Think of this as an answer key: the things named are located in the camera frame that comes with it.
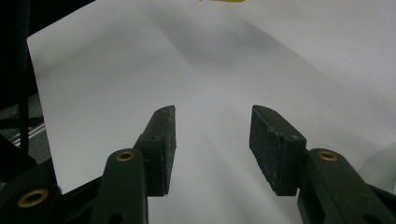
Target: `brass screw hole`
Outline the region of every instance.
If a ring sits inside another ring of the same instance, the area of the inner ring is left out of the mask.
[[[134,158],[134,153],[132,152],[121,152],[118,156],[117,156],[117,161],[128,161]]]
[[[28,208],[36,206],[49,196],[49,192],[46,189],[34,189],[23,195],[18,201],[18,206],[21,208]]]
[[[320,151],[318,155],[325,161],[338,161],[338,156],[330,151]]]

